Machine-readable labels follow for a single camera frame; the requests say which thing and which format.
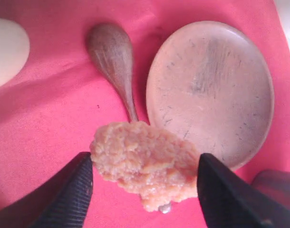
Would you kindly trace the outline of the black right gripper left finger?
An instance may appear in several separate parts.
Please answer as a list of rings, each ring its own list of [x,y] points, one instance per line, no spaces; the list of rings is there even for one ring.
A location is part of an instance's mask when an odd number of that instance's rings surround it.
[[[93,194],[89,152],[80,152],[44,184],[0,210],[0,228],[81,228]]]

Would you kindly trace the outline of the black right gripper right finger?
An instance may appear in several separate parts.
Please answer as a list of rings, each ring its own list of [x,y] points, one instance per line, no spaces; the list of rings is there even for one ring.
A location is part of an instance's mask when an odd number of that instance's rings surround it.
[[[197,191],[209,228],[290,228],[290,209],[243,181],[212,154],[200,156]]]

